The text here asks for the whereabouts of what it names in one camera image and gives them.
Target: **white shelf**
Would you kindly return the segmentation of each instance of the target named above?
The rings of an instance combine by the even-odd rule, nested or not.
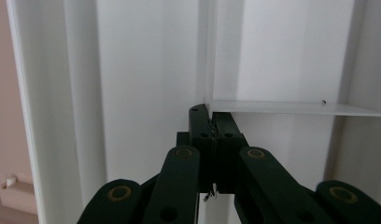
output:
[[[381,117],[381,112],[366,108],[353,105],[323,103],[312,104],[214,100],[212,103],[212,111]]]

